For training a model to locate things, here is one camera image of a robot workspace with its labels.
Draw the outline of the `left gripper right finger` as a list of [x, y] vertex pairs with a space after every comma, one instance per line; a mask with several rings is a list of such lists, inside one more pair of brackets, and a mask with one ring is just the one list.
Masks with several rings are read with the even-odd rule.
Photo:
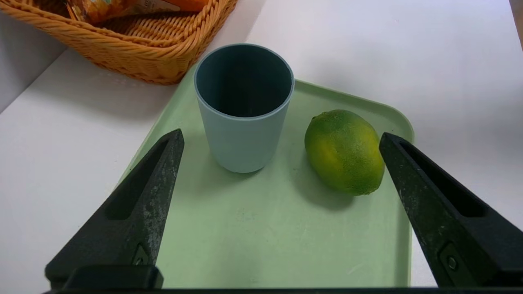
[[379, 151], [439, 287], [521, 288], [523, 233], [409, 141]]

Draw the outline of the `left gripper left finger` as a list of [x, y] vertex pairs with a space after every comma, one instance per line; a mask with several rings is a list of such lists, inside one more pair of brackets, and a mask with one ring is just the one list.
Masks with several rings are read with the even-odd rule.
[[51, 288], [161, 288], [155, 263], [184, 149], [162, 136], [45, 267]]

